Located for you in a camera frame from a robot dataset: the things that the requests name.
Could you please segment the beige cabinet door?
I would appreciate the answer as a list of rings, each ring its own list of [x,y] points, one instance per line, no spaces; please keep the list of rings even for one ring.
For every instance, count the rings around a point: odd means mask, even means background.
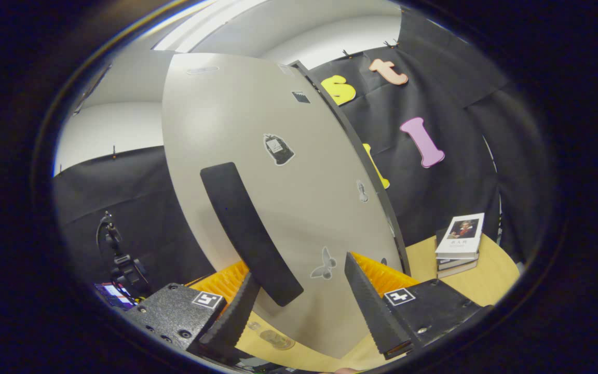
[[[214,269],[242,259],[214,213],[200,171],[234,163],[304,288],[285,307],[261,288],[254,312],[297,343],[344,357],[369,333],[344,272],[346,254],[402,268],[371,180],[327,104],[287,65],[182,53],[169,64],[161,106],[174,192]]]

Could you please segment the white portrait cover book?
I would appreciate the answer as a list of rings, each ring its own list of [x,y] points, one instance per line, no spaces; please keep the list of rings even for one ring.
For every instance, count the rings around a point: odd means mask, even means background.
[[[479,253],[484,218],[483,212],[453,217],[446,230],[437,235],[436,258],[474,259]]]

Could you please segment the dark grey cabinet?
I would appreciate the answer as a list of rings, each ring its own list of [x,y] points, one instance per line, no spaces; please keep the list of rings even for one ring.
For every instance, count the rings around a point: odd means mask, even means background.
[[[375,164],[373,163],[372,159],[369,157],[367,151],[365,150],[363,142],[361,142],[361,138],[358,137],[358,134],[352,127],[350,121],[347,119],[347,117],[339,108],[339,106],[335,104],[335,101],[326,92],[325,88],[322,87],[320,82],[317,81],[317,79],[300,61],[290,62],[289,67],[298,70],[299,73],[304,78],[306,78],[306,80],[309,83],[311,83],[311,85],[313,85],[313,88],[318,92],[325,104],[327,104],[328,108],[334,115],[335,119],[338,121],[342,130],[346,133],[346,137],[348,138],[349,142],[351,142],[357,156],[361,160],[363,168],[365,169],[369,179],[371,180],[372,188],[375,190],[380,205],[382,206],[382,209],[384,209],[385,215],[387,217],[387,222],[391,227],[392,236],[396,241],[396,247],[400,258],[402,272],[406,275],[411,275],[410,263],[408,255],[406,253],[406,245],[403,240],[399,223],[397,222],[396,213],[392,208],[390,198],[388,197],[388,194],[384,189],[384,185],[382,184],[382,181],[380,180],[377,174]]]

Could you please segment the black backdrop cloth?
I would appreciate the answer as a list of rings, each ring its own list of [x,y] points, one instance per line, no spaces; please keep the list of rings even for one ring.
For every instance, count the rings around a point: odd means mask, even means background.
[[[182,53],[152,46],[180,23],[153,26],[106,58],[60,131],[58,159],[80,163],[52,177],[52,201],[71,270],[93,290],[110,283],[96,246],[106,210],[143,264],[149,296],[221,271],[185,220],[164,149],[164,84]],[[359,254],[379,293],[437,278],[437,235],[482,212],[477,267],[437,279],[486,308],[517,284],[536,251],[541,118],[479,43],[399,3],[269,0],[187,53],[300,61],[325,88],[375,164],[406,245],[411,275]]]

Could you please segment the small clear bottle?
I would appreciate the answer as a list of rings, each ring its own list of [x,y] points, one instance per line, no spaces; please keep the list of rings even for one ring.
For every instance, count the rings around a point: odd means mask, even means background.
[[[296,341],[288,338],[281,333],[271,329],[263,329],[263,327],[257,322],[248,322],[247,327],[254,331],[259,338],[269,343],[273,349],[278,351],[286,351],[295,345]]]

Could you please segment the bright coloured screen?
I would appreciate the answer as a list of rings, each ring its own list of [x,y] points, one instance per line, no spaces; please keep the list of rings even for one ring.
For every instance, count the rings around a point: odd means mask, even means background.
[[[112,283],[93,283],[93,288],[102,300],[111,307],[119,308],[126,312],[137,305],[135,300],[131,301],[127,294],[123,293],[121,289],[115,287]]]

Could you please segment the black door handle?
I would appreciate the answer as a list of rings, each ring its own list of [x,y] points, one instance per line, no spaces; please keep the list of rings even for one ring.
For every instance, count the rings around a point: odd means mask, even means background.
[[[296,300],[304,288],[276,248],[236,165],[206,167],[200,177],[226,236],[255,281],[280,307]]]

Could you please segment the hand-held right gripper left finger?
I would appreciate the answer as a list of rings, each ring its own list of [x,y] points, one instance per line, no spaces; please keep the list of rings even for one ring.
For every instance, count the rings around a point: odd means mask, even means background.
[[[178,350],[228,356],[242,336],[260,288],[239,261],[189,286],[167,284],[124,315]]]

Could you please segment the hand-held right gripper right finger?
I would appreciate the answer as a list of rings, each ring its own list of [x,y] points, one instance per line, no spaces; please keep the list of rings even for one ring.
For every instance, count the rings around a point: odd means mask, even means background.
[[[386,360],[437,346],[468,330],[486,315],[446,282],[434,278],[379,293],[362,265],[367,258],[348,252],[344,272],[380,354]]]

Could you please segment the dark book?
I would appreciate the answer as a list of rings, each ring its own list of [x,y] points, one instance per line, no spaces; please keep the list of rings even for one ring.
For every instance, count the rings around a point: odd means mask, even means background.
[[[479,253],[475,253],[472,258],[459,258],[459,259],[436,259],[437,270],[442,271],[451,269],[456,266],[465,265],[471,262],[477,262],[479,260]]]
[[[440,268],[437,270],[437,278],[444,278],[444,277],[448,277],[451,275],[460,274],[467,270],[474,269],[477,267],[478,263],[479,263],[478,260],[472,260],[472,261],[467,261],[465,263],[459,263],[458,265],[448,266],[444,269]]]

